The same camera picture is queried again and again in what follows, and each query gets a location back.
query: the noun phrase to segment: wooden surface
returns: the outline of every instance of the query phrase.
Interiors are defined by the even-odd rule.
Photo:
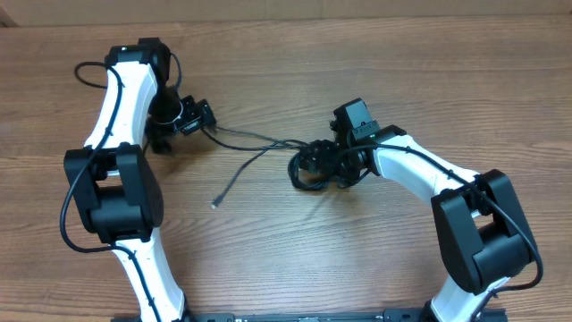
[[[572,0],[0,0],[18,26],[569,14]]]
[[[103,91],[72,76],[113,45],[161,37],[182,62],[181,94],[221,126],[330,139],[334,108],[362,97],[382,125],[477,171],[511,178],[546,267],[492,307],[514,320],[572,319],[572,18],[218,22],[0,30],[0,319],[106,321],[138,304],[112,254],[69,250],[58,232],[63,154],[95,124]],[[99,70],[85,77],[105,81]],[[237,145],[258,142],[219,134]],[[210,208],[252,154],[178,137],[149,156],[166,205],[164,248],[196,312],[372,311],[422,306],[446,276],[430,208],[368,177],[294,190],[273,152]],[[73,240],[96,245],[77,211]],[[534,276],[529,267],[516,282]]]

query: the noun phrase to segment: brown tabletop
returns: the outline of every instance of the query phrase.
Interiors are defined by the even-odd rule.
[[[545,279],[490,307],[514,320],[572,319],[572,18],[213,22],[0,30],[0,319],[106,321],[139,312],[110,253],[68,249],[58,216],[63,154],[80,148],[104,91],[75,64],[160,37],[181,59],[181,94],[219,124],[282,139],[331,139],[336,107],[363,98],[456,165],[509,175]],[[97,68],[82,73],[105,82]],[[219,134],[242,146],[255,140]],[[164,250],[196,312],[378,311],[420,307],[441,288],[431,209],[395,182],[296,191],[292,152],[269,152],[210,207],[253,156],[202,133],[149,154],[165,201]],[[97,245],[75,206],[71,238]],[[534,277],[530,265],[513,283]]]

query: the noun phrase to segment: wooden table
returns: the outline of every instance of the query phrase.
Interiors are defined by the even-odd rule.
[[[0,319],[139,312],[117,259],[75,253],[58,231],[63,154],[83,145],[104,95],[78,83],[73,66],[139,37],[160,37],[179,56],[181,94],[208,98],[221,126],[331,139],[333,109],[361,97],[382,125],[397,124],[452,163],[501,169],[546,273],[491,307],[514,320],[572,318],[572,18],[526,16],[0,30]],[[83,75],[105,82],[98,69]],[[252,153],[202,133],[173,147],[173,157],[148,158],[166,205],[164,249],[196,312],[419,307],[440,289],[446,271],[431,210],[396,183],[370,176],[346,191],[296,191],[291,152],[279,151],[212,210]],[[71,209],[71,238],[97,245]],[[529,266],[513,283],[534,274]]]

